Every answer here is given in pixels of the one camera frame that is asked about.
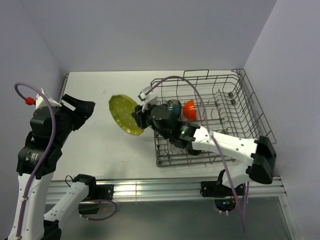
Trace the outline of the clear drinking glass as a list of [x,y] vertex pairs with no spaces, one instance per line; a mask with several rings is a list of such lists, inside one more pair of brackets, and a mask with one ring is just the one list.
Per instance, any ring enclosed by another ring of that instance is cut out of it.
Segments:
[[178,148],[172,144],[168,146],[168,149],[172,154],[181,154],[183,152],[183,149]]

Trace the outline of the dark brown mug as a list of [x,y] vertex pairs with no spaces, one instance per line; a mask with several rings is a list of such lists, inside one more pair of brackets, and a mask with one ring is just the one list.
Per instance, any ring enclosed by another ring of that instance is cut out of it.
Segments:
[[188,148],[187,149],[187,153],[189,155],[192,155],[192,156],[198,156],[198,155],[200,155],[202,153],[202,151],[201,150],[196,150],[196,149],[193,149],[193,148]]

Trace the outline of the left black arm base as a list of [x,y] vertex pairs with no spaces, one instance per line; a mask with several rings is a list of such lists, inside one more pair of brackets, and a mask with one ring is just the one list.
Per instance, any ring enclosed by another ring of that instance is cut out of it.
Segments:
[[114,194],[113,184],[98,184],[96,186],[89,187],[88,196],[83,201],[90,200],[112,200]]

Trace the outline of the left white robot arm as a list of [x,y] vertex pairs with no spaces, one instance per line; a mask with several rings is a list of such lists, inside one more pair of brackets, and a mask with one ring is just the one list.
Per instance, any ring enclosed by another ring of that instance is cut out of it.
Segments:
[[45,212],[47,194],[62,147],[71,132],[88,120],[95,108],[93,101],[79,100],[65,94],[62,100],[70,109],[55,100],[46,105],[41,96],[35,99],[30,120],[31,131],[25,146],[18,153],[18,201],[9,240],[59,240],[68,217],[83,200],[96,197],[96,178],[78,174],[66,194]]

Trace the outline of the blue bowl beige inside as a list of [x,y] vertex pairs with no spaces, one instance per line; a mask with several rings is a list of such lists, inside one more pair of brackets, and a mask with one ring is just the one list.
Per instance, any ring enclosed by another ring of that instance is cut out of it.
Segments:
[[182,113],[181,102],[177,99],[170,99],[165,102],[167,109],[175,114],[175,118],[179,119]]

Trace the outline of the aluminium mounting rail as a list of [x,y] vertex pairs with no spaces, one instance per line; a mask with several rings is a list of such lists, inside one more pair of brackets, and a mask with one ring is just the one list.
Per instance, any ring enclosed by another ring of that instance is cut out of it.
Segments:
[[249,184],[245,223],[237,212],[223,215],[211,198],[202,197],[200,178],[114,181],[113,200],[98,217],[81,219],[74,212],[62,232],[64,240],[289,240],[277,178],[271,185]]

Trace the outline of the yellow-green dotted plate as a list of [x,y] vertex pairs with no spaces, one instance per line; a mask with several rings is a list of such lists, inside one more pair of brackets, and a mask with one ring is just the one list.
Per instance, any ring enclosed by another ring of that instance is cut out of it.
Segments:
[[126,133],[139,136],[144,130],[138,127],[132,116],[138,104],[124,94],[112,95],[108,101],[109,111],[116,124]]

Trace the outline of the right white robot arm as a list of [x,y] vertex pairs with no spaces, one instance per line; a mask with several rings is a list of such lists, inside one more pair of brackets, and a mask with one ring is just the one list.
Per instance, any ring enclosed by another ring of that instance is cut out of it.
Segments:
[[147,110],[138,105],[131,115],[139,128],[151,128],[171,145],[186,149],[191,155],[212,152],[221,158],[240,161],[234,169],[225,168],[220,172],[216,189],[222,195],[250,180],[264,185],[273,182],[277,153],[266,136],[241,138],[210,131],[204,126],[178,120],[164,104],[151,105]]

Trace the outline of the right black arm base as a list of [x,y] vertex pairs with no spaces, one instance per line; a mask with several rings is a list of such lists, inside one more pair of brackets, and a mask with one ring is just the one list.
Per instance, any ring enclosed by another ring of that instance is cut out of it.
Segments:
[[200,194],[208,198],[226,198],[234,196],[230,187],[224,186],[218,181],[202,181]]

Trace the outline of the orange bowl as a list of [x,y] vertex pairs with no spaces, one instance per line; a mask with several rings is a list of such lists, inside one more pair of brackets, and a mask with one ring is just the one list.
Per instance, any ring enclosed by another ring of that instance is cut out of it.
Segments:
[[183,115],[190,121],[197,120],[196,106],[193,100],[187,101],[183,106]]

